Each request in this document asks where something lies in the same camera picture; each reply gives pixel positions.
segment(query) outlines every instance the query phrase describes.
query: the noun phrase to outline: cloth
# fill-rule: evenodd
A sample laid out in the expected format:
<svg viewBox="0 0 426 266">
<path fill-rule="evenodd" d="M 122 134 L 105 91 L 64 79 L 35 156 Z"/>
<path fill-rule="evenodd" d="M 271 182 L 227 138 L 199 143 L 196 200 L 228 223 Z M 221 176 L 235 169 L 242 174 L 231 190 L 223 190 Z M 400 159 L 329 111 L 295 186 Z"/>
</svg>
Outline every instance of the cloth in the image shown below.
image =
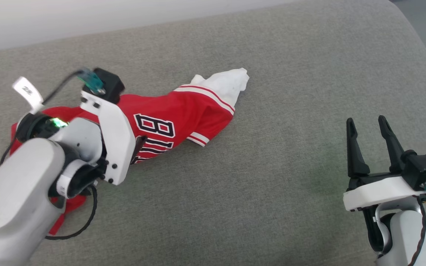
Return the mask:
<svg viewBox="0 0 426 266">
<path fill-rule="evenodd" d="M 165 96 L 122 95 L 117 105 L 128 118 L 134 136 L 147 137 L 131 163 L 154 158 L 178 146 L 185 139 L 204 147 L 232 120 L 234 106 L 240 92 L 246 89 L 248 80 L 244 68 L 232 69 L 213 74 L 208 79 L 195 75 L 190 84 L 182 85 Z M 82 117 L 98 123 L 95 115 L 80 107 L 58 106 L 42 112 L 66 122 Z M 11 138 L 16 128 L 17 123 L 11 127 Z M 20 146 L 21 143 L 16 141 L 11 147 L 11 154 Z M 56 234 L 68 212 L 83 205 L 85 200 L 83 195 L 68 199 L 65 213 L 49 233 Z"/>
</svg>

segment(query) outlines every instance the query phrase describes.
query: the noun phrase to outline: gray fabric surface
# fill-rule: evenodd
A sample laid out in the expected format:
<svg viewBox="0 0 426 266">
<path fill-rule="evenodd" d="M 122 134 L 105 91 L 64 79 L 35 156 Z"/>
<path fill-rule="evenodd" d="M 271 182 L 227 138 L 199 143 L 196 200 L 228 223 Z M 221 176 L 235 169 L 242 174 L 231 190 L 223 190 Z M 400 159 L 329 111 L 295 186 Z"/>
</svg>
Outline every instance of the gray fabric surface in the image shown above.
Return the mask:
<svg viewBox="0 0 426 266">
<path fill-rule="evenodd" d="M 30 265 L 373 265 L 360 213 L 346 212 L 345 120 L 372 171 L 389 167 L 377 117 L 426 153 L 426 49 L 387 0 L 304 0 L 245 13 L 76 37 L 0 52 L 0 155 L 28 110 L 20 75 L 46 95 L 99 66 L 126 93 L 159 96 L 194 74 L 244 67 L 231 124 L 98 186 L 91 226 L 44 241 Z M 76 106 L 80 83 L 52 105 Z M 61 230 L 79 229 L 91 201 Z"/>
</svg>

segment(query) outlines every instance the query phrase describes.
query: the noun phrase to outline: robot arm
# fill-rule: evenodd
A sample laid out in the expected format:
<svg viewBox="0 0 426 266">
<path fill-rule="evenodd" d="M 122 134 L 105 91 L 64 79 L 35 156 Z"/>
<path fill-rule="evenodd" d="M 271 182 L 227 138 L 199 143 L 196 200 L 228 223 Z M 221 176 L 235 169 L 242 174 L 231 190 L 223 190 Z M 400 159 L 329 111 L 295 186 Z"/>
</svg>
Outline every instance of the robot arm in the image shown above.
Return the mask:
<svg viewBox="0 0 426 266">
<path fill-rule="evenodd" d="M 343 195 L 345 208 L 363 213 L 377 265 L 426 266 L 426 155 L 404 152 L 384 116 L 379 126 L 391 166 L 389 172 L 370 174 L 353 119 L 346 122 L 350 181 Z M 395 212 L 382 214 L 388 210 Z"/>
<path fill-rule="evenodd" d="M 82 91 L 81 108 L 98 116 L 99 125 L 83 118 L 60 124 L 38 113 L 42 98 L 26 79 L 14 88 L 32 106 L 19 123 L 23 144 L 0 165 L 0 265 L 24 265 L 75 197 L 97 178 L 119 185 L 135 150 L 129 122 L 116 105 L 124 86 L 102 69 L 83 72 L 84 81 L 99 77 L 103 87 Z M 49 197 L 58 197 L 54 204 Z"/>
</svg>

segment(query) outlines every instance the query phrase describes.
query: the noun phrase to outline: striped sleeve cuff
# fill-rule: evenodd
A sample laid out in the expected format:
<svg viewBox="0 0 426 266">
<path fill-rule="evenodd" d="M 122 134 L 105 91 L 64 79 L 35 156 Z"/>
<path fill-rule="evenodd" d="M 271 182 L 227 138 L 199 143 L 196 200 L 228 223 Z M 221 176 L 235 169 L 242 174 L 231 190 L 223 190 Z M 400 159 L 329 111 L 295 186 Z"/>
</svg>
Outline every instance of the striped sleeve cuff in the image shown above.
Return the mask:
<svg viewBox="0 0 426 266">
<path fill-rule="evenodd" d="M 190 136 L 187 137 L 187 139 L 193 141 L 194 143 L 202 147 L 204 147 L 210 141 L 207 137 L 196 132 L 191 133 Z"/>
</svg>

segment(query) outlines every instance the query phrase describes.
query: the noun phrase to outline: black wire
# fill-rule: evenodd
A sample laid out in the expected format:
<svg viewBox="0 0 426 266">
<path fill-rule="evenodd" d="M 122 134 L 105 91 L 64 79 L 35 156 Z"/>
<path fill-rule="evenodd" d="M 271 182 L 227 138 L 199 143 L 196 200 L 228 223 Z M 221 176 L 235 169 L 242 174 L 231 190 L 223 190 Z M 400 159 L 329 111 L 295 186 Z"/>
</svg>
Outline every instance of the black wire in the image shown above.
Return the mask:
<svg viewBox="0 0 426 266">
<path fill-rule="evenodd" d="M 79 74 L 82 74 L 84 71 L 82 69 L 77 70 L 71 74 L 69 74 L 66 78 L 64 78 L 64 80 L 59 84 L 59 86 L 57 86 L 57 88 L 55 88 L 50 94 L 49 96 L 47 96 L 45 98 L 45 100 L 42 102 L 42 105 L 46 105 L 50 100 L 52 100 L 52 98 L 70 81 L 70 79 L 78 76 Z M 16 141 L 16 136 L 17 136 L 17 130 L 16 129 L 16 133 L 14 134 L 14 137 L 11 140 L 11 143 L 9 144 L 9 146 L 7 147 L 7 149 L 5 150 L 5 152 L 3 153 L 3 156 L 1 156 L 1 160 L 0 160 L 0 165 L 3 164 L 7 154 L 9 153 L 9 151 L 11 150 L 12 145 L 14 145 L 14 142 Z"/>
<path fill-rule="evenodd" d="M 7 147 L 7 149 L 4 151 L 3 156 L 1 156 L 0 166 L 3 164 L 4 159 L 6 158 L 7 154 L 11 150 L 11 147 L 12 147 L 12 145 L 14 145 L 15 141 L 16 141 L 16 133 L 14 133 L 14 137 L 12 138 L 11 143 L 9 144 L 9 146 Z"/>
<path fill-rule="evenodd" d="M 420 240 L 419 240 L 419 243 L 417 244 L 417 250 L 412 256 L 412 260 L 410 261 L 408 266 L 415 265 L 415 262 L 417 261 L 417 258 L 419 257 L 420 252 L 422 251 L 423 241 L 425 240 L 425 234 L 426 234 L 426 213 L 423 207 L 423 203 L 420 200 L 420 197 L 418 196 L 413 196 L 413 197 L 417 198 L 417 202 L 419 203 L 419 206 L 420 206 L 420 211 L 422 212 L 422 230 L 420 232 Z"/>
<path fill-rule="evenodd" d="M 70 79 L 78 76 L 79 74 L 82 74 L 84 71 L 83 70 L 77 70 L 75 72 L 73 72 L 72 74 L 69 74 L 60 84 L 59 86 L 57 86 L 57 88 L 55 88 L 46 98 L 45 100 L 42 102 L 42 105 L 46 105 L 50 100 L 52 100 L 52 98 L 70 81 Z"/>
<path fill-rule="evenodd" d="M 80 230 L 78 230 L 77 232 L 75 232 L 75 233 L 73 233 L 71 235 L 64 236 L 64 237 L 46 236 L 45 239 L 48 239 L 48 240 L 66 240 L 66 239 L 70 239 L 72 237 L 78 236 L 83 231 L 85 231 L 85 229 L 88 228 L 88 226 L 90 225 L 91 221 L 95 217 L 96 207 L 97 207 L 97 204 L 98 204 L 98 193 L 96 191 L 96 187 L 94 185 L 89 185 L 89 188 L 91 188 L 91 192 L 93 194 L 93 209 L 91 210 L 90 218 L 88 218 L 88 221 L 86 222 L 86 224 Z"/>
</svg>

